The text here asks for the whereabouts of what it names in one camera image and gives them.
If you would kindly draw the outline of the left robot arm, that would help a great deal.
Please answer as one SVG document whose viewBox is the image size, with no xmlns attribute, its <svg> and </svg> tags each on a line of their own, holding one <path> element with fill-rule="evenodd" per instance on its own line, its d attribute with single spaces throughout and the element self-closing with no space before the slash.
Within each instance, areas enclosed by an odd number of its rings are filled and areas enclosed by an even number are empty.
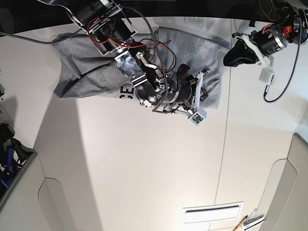
<svg viewBox="0 0 308 231">
<path fill-rule="evenodd" d="M 237 67 L 240 64 L 257 64 L 288 44 L 303 45 L 308 42 L 308 2 L 306 0 L 273 0 L 276 16 L 259 31 L 251 34 L 232 34 L 237 39 L 234 47 L 223 59 L 223 64 Z"/>
</svg>

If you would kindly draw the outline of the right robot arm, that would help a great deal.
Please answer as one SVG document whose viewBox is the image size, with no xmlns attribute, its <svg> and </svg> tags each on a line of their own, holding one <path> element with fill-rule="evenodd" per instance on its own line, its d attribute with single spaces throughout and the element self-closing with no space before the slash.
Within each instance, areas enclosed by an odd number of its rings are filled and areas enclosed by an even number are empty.
<svg viewBox="0 0 308 231">
<path fill-rule="evenodd" d="M 208 94 L 203 87 L 204 76 L 209 72 L 203 69 L 197 75 L 187 75 L 190 67 L 181 64 L 175 75 L 161 63 L 154 64 L 150 59 L 150 48 L 161 56 L 165 44 L 157 38 L 170 36 L 176 43 L 178 56 L 196 54 L 201 49 L 199 38 L 192 34 L 161 28 L 152 34 L 150 44 L 134 40 L 136 29 L 123 13 L 123 6 L 112 0 L 47 0 L 45 4 L 65 8 L 70 19 L 84 30 L 102 55 L 115 53 L 119 70 L 133 84 L 141 104 L 151 107 L 157 113 L 173 113 L 182 107 L 187 114 L 201 114 L 200 102 Z"/>
</svg>

